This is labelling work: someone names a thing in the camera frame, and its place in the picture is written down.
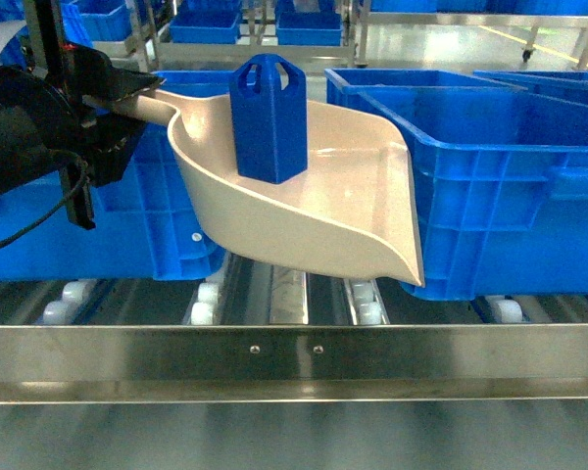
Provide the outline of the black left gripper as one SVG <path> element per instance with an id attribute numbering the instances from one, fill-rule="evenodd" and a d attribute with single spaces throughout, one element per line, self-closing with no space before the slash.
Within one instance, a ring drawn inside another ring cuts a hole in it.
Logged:
<path id="1" fill-rule="evenodd" d="M 97 49 L 72 42 L 57 42 L 55 46 L 53 59 L 57 68 L 53 71 L 53 83 L 75 114 L 75 125 L 68 135 L 69 149 L 88 163 L 93 186 L 118 182 L 145 123 L 98 106 L 116 104 L 157 89 L 165 80 L 149 72 L 117 68 Z"/>

